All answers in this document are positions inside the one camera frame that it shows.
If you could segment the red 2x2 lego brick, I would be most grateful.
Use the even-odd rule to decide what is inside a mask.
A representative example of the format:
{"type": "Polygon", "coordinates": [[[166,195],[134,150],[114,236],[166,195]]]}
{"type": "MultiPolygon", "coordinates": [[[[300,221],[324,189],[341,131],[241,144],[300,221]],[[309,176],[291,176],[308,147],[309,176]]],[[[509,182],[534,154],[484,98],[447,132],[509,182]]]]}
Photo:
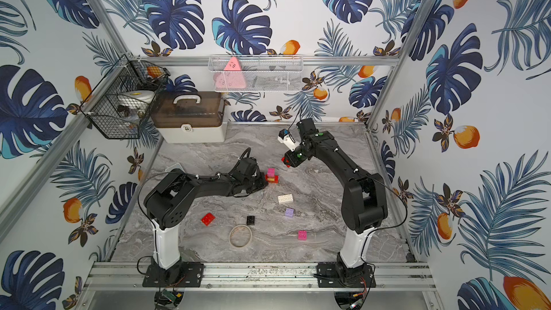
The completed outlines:
{"type": "Polygon", "coordinates": [[[215,220],[215,216],[208,212],[202,219],[201,219],[201,222],[205,225],[205,226],[209,226],[213,221],[215,220]]]}

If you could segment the lilac 2x2 lego brick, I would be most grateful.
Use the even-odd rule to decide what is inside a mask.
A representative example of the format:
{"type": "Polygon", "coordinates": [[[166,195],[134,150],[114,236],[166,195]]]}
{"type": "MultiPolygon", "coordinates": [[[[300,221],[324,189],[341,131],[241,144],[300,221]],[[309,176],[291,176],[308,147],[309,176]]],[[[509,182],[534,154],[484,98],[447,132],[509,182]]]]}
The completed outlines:
{"type": "Polygon", "coordinates": [[[286,208],[285,216],[287,218],[292,218],[294,216],[294,209],[293,208],[286,208]]]}

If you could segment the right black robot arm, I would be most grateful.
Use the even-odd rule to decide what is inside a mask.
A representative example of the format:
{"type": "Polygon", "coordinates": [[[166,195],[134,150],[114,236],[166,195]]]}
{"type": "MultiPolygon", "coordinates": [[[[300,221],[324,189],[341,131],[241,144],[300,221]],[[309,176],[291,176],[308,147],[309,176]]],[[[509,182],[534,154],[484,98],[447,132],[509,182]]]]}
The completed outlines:
{"type": "Polygon", "coordinates": [[[383,221],[388,217],[386,187],[379,174],[361,168],[341,148],[328,131],[320,131],[312,119],[296,125],[300,139],[296,140],[289,129],[278,133],[278,141],[288,151],[282,162],[297,168],[310,159],[323,162],[343,188],[341,214],[347,226],[344,245],[337,261],[347,269],[358,268],[367,262],[367,247],[383,221]]]}

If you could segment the red 2x4 lego brick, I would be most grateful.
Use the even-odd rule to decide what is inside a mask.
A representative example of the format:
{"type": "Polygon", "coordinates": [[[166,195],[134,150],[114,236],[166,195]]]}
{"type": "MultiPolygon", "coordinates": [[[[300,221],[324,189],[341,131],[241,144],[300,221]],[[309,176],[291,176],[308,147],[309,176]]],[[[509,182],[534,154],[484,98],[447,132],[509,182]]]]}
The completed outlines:
{"type": "Polygon", "coordinates": [[[278,175],[275,175],[273,177],[270,177],[268,175],[265,176],[265,179],[268,183],[274,183],[274,184],[278,184],[279,183],[279,177],[278,175]]]}

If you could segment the white 2x4 lego brick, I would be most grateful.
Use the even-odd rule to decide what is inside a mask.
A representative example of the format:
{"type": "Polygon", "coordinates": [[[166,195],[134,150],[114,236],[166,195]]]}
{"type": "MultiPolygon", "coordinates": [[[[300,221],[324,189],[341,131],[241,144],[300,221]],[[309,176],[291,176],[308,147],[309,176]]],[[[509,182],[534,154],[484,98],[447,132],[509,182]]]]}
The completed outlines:
{"type": "Polygon", "coordinates": [[[294,197],[292,194],[286,194],[286,195],[278,195],[277,197],[279,204],[287,204],[292,203],[294,201],[294,197]]]}

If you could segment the small red lego brick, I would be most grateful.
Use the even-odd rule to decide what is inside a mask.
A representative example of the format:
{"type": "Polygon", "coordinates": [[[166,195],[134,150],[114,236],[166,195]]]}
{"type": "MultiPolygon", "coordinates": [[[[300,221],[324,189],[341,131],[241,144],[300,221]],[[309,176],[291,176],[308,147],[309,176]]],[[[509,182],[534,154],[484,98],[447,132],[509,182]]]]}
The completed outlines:
{"type": "Polygon", "coordinates": [[[289,164],[289,161],[288,161],[287,158],[283,157],[283,158],[281,159],[281,161],[282,161],[287,167],[290,167],[290,164],[289,164]]]}

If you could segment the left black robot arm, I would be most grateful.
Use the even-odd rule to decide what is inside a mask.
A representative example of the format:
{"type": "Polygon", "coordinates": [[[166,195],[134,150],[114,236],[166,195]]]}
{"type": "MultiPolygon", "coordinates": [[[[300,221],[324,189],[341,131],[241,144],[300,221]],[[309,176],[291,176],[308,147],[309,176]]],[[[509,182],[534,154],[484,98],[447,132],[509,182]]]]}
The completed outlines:
{"type": "Polygon", "coordinates": [[[154,228],[154,262],[168,270],[182,260],[179,224],[193,202],[203,197],[247,197],[268,186],[264,173],[252,157],[239,159],[226,173],[199,176],[172,169],[143,201],[144,212],[154,228]]]}

